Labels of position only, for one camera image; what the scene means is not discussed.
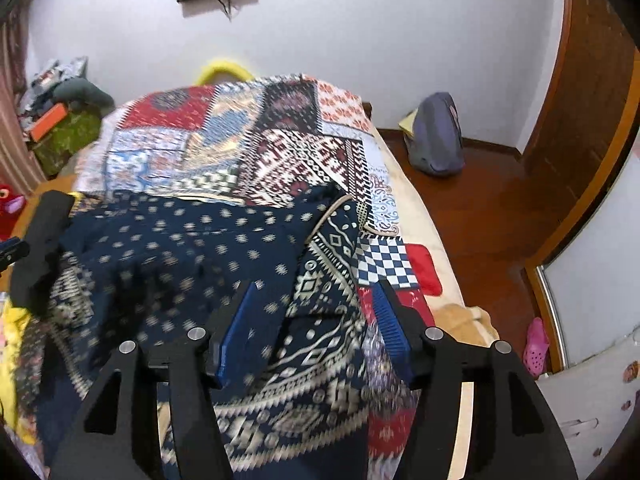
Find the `red plush toy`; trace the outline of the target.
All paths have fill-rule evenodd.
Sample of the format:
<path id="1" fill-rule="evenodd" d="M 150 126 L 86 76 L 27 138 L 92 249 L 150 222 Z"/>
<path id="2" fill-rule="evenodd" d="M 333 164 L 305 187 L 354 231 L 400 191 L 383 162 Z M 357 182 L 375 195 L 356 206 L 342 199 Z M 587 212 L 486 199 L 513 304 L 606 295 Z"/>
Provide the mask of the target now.
<path id="1" fill-rule="evenodd" d="M 7 240 L 26 206 L 26 198 L 8 184 L 0 184 L 0 240 Z"/>

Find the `brown wooden door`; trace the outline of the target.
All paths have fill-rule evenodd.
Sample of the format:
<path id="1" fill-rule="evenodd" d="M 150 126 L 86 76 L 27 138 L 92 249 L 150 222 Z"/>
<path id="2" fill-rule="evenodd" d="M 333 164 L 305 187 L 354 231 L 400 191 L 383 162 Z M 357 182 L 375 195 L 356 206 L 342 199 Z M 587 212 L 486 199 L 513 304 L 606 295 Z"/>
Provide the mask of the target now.
<path id="1" fill-rule="evenodd" d="M 639 106 L 639 51 L 610 0 L 563 3 L 558 53 L 524 164 L 552 178 L 564 217 L 527 259 L 530 268 L 559 255 L 597 208 Z"/>

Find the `orange flat box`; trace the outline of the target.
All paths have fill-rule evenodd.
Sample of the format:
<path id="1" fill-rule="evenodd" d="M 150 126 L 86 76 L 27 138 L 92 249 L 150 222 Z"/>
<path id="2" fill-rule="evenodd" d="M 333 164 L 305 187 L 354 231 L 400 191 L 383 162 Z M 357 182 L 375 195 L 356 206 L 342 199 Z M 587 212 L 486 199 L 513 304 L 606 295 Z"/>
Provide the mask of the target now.
<path id="1" fill-rule="evenodd" d="M 67 116 L 67 107 L 63 103 L 54 104 L 50 110 L 45 112 L 29 130 L 30 140 L 39 142 L 46 136 L 59 122 Z"/>

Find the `beige fleece blanket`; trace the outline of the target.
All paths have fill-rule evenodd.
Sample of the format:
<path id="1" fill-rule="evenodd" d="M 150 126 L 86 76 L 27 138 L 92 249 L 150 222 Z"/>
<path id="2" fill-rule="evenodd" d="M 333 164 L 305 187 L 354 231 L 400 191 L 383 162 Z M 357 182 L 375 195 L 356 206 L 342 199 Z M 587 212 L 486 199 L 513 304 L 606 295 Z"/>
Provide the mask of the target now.
<path id="1" fill-rule="evenodd" d="M 464 344 L 488 348 L 500 339 L 489 314 L 480 307 L 446 304 L 436 309 L 433 316 L 438 327 Z"/>

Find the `pink rubber clog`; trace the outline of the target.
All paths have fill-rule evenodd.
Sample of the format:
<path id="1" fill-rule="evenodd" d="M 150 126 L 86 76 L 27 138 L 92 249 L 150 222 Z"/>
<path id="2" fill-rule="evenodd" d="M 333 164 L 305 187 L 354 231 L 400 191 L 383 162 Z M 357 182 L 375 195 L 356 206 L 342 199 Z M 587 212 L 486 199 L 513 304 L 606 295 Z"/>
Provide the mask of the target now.
<path id="1" fill-rule="evenodd" d="M 538 378 L 546 366 L 549 351 L 549 339 L 541 318 L 534 318 L 529 323 L 526 333 L 526 345 L 522 360 L 533 378 Z"/>

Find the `black folded garment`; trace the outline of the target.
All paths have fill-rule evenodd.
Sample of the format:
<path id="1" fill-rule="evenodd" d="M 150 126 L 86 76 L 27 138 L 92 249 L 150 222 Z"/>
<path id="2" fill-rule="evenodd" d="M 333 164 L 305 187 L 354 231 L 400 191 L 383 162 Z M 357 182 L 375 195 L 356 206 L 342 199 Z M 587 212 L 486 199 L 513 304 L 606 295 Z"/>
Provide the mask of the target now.
<path id="1" fill-rule="evenodd" d="M 51 289 L 60 275 L 60 238 L 70 224 L 74 203 L 73 196 L 60 191 L 42 194 L 22 238 L 28 254 L 14 264 L 10 297 L 14 307 L 37 318 L 46 315 Z"/>

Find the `yellow garment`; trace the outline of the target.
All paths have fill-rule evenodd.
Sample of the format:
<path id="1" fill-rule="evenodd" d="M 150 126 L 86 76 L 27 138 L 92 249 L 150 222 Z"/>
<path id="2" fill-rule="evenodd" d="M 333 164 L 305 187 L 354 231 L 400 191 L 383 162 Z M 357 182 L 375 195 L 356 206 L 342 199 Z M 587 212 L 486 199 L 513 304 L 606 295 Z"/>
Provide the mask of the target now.
<path id="1" fill-rule="evenodd" d="M 1 418 L 24 443 L 34 445 L 37 431 L 34 422 L 18 408 L 16 373 L 23 336 L 32 316 L 14 307 L 8 295 L 1 301 Z"/>

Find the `patchwork patterned bedspread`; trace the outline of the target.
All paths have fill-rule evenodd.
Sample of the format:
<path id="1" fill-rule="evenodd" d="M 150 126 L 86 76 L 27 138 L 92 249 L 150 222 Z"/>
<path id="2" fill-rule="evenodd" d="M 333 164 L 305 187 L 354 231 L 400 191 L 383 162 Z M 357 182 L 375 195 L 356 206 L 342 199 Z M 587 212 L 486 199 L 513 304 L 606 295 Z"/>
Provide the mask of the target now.
<path id="1" fill-rule="evenodd" d="M 369 409 L 363 479 L 389 479 L 418 395 L 393 371 L 370 292 L 385 280 L 416 306 L 427 299 L 442 304 L 459 292 L 430 214 L 359 96 L 306 75 L 148 94 L 104 120 L 68 194 L 73 208 L 83 197 L 114 191 L 281 208 L 325 184 L 339 186 L 360 209 L 354 277 Z M 30 315 L 16 390 L 18 408 L 35 422 L 48 322 Z"/>

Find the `white wardrobe door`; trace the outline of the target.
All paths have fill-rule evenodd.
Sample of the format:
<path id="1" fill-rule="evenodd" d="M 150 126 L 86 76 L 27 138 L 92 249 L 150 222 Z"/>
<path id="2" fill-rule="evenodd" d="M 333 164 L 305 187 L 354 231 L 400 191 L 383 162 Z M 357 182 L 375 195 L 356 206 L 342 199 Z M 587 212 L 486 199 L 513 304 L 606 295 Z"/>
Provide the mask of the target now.
<path id="1" fill-rule="evenodd" d="M 581 479 L 612 474 L 639 428 L 639 145 L 539 272 L 565 366 L 538 385 Z"/>

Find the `yellow pillow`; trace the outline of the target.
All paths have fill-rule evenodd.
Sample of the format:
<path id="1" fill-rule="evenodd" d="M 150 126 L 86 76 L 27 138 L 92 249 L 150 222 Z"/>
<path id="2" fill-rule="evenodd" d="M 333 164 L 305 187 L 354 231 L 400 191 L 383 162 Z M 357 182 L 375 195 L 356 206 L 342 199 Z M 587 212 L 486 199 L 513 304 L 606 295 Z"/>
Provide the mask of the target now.
<path id="1" fill-rule="evenodd" d="M 215 58 L 200 70 L 194 84 L 196 86 L 205 86 L 222 76 L 229 76 L 233 80 L 242 82 L 254 78 L 254 75 L 242 65 L 225 58 Z"/>

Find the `grey-blue backpack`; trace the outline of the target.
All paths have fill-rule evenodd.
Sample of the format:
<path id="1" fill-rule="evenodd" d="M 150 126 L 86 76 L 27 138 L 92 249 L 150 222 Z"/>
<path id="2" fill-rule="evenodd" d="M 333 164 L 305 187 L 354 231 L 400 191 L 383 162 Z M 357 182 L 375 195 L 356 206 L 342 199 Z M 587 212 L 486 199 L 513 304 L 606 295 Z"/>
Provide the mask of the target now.
<path id="1" fill-rule="evenodd" d="M 450 93 L 428 96 L 399 128 L 413 168 L 434 177 L 453 176 L 464 168 L 459 115 Z"/>

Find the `dark green cushion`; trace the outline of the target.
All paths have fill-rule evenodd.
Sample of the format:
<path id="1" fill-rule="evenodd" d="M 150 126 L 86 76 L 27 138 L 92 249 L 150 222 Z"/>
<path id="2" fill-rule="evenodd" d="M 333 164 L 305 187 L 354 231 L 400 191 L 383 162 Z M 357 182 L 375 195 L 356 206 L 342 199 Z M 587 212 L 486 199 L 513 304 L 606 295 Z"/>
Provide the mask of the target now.
<path id="1" fill-rule="evenodd" d="M 60 82 L 52 91 L 51 101 L 58 103 L 80 103 L 101 110 L 113 108 L 114 99 L 86 78 L 76 77 Z"/>

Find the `striped pink curtain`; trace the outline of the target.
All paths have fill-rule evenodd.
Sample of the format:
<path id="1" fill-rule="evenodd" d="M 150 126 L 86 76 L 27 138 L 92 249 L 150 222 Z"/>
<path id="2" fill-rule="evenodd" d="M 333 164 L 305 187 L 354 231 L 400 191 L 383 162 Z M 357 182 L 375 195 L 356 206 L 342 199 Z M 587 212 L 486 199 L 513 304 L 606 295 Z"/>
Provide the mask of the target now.
<path id="1" fill-rule="evenodd" d="M 26 91 L 26 51 L 30 0 L 13 0 L 1 20 L 1 181 L 30 195 L 46 180 L 27 148 L 17 107 Z"/>

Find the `navy patterned hooded garment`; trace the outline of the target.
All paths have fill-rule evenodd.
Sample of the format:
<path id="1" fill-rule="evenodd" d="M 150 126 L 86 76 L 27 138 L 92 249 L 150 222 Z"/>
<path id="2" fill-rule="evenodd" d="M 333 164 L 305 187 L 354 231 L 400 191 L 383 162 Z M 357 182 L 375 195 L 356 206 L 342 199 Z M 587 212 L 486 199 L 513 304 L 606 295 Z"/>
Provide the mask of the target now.
<path id="1" fill-rule="evenodd" d="M 229 382 L 210 395 L 239 479 L 362 479 L 366 366 L 354 261 L 358 204 L 339 186 L 281 208 L 131 191 L 83 197 L 60 238 L 35 400 L 52 464 L 81 401 L 124 341 L 149 351 L 255 293 Z"/>

